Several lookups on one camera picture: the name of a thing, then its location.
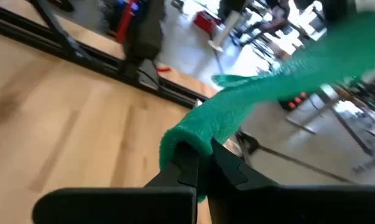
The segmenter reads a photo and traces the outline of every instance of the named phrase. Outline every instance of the red object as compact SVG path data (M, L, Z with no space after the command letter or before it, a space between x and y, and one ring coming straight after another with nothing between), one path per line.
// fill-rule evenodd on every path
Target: red object
M157 72L170 72L170 71L171 71L170 67L157 68Z
M125 7L123 16L121 17L121 20L119 21L118 33L116 37L116 40L118 43L122 43L122 41L124 40L126 36L127 28L129 27L129 24L131 23L131 19L133 16L132 6L135 1L136 0L129 0L129 4Z
M288 106L291 108L291 109L295 109L295 104L293 103L293 102L290 102L289 104L288 104Z
M221 20L211 15L209 12L201 11L197 13L194 24L205 32L212 34L216 25L221 24Z

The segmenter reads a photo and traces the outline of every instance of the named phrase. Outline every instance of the red box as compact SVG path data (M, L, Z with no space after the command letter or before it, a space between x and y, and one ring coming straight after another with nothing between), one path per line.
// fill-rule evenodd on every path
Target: red box
M201 11L197 13L197 16L194 20L194 24L205 32L212 34L215 27L221 23L221 20L209 12Z

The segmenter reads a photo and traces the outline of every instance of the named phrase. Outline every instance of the hardwood floor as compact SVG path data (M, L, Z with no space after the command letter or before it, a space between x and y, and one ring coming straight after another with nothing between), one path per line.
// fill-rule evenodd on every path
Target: hardwood floor
M0 35L0 224L31 223L54 189L145 185L162 135L187 112ZM211 222L207 202L198 222Z

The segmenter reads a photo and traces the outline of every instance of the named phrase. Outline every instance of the red light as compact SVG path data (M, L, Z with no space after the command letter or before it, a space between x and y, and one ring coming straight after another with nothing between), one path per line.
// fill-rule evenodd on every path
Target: red light
M289 106L290 108L292 108L292 109L295 109L295 108L296 108L295 103L293 103L293 102L290 102L290 103L288 104L288 106Z

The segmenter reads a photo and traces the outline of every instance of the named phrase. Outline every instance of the black metal frame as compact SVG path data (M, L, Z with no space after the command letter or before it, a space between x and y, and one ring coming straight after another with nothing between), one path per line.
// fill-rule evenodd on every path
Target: black metal frame
M48 2L65 12L73 12L75 10L73 4L71 4L69 0L48 0Z
M212 223L375 223L375 185L286 186L215 139L202 156L187 142L144 188L60 189L34 206L36 224L196 223L207 195Z
M120 60L74 40L62 29L47 2L42 0L29 0L29 2L48 27L0 7L0 34L190 109L194 107L196 100L204 102L208 99L162 78L158 73L153 76L147 74L139 68L141 62L134 61L134 52L129 51L126 59ZM150 78L154 85L141 83L139 81L141 75Z

